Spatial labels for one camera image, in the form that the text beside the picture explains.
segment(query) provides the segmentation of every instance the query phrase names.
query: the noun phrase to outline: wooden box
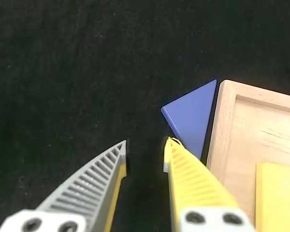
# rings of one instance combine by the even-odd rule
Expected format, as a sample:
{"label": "wooden box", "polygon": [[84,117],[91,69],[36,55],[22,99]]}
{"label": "wooden box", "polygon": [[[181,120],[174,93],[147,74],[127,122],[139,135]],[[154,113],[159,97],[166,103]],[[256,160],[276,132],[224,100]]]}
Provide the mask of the wooden box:
{"label": "wooden box", "polygon": [[253,224],[258,162],[290,166],[290,96],[226,80],[219,88],[207,167]]}

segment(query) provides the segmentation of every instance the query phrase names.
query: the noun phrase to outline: wooden frame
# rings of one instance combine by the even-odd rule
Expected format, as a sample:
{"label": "wooden frame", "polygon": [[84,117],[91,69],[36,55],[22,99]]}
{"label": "wooden frame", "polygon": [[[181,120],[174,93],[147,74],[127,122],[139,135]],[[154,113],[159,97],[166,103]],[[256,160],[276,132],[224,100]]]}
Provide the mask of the wooden frame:
{"label": "wooden frame", "polygon": [[236,198],[252,223],[258,162],[290,166],[290,96],[223,81],[207,167]]}

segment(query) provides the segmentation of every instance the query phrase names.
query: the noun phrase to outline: blue triangle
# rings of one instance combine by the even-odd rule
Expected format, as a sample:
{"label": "blue triangle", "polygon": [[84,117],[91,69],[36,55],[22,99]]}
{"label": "blue triangle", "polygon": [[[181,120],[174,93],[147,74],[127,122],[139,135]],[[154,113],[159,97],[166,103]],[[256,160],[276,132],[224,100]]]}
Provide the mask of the blue triangle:
{"label": "blue triangle", "polygon": [[201,158],[217,80],[180,97],[161,108],[175,136],[196,157]]}

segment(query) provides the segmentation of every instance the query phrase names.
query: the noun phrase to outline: wood grain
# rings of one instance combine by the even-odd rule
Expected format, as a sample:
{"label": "wood grain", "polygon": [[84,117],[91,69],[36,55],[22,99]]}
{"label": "wood grain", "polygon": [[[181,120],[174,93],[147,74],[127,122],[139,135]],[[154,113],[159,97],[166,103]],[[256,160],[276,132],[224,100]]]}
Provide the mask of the wood grain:
{"label": "wood grain", "polygon": [[226,80],[219,88],[207,167],[252,223],[258,162],[290,166],[290,96]]}

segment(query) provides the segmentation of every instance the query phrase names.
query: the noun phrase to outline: yellow block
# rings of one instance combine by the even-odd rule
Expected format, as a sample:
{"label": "yellow block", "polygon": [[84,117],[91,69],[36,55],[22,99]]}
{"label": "yellow block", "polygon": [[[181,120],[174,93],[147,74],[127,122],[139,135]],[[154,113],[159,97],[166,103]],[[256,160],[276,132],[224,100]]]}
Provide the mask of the yellow block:
{"label": "yellow block", "polygon": [[115,189],[114,189],[111,205],[110,205],[110,208],[109,208],[109,211],[108,211],[108,216],[107,216],[104,232],[109,232],[111,230],[113,217],[114,217],[114,213],[115,213],[115,208],[116,208],[116,203],[117,203],[117,198],[118,198],[118,195],[119,195],[119,188],[120,188],[121,180],[125,176],[127,176],[127,169],[126,169],[126,164],[123,163],[123,164],[120,165],[120,168],[119,168],[119,173],[118,173],[118,177],[117,177],[117,181],[116,181],[116,186],[115,186]]}
{"label": "yellow block", "polygon": [[256,229],[290,232],[290,167],[257,164]]}
{"label": "yellow block", "polygon": [[233,196],[177,139],[166,141],[164,163],[168,164],[172,223],[176,232],[180,212],[186,207],[238,208]]}

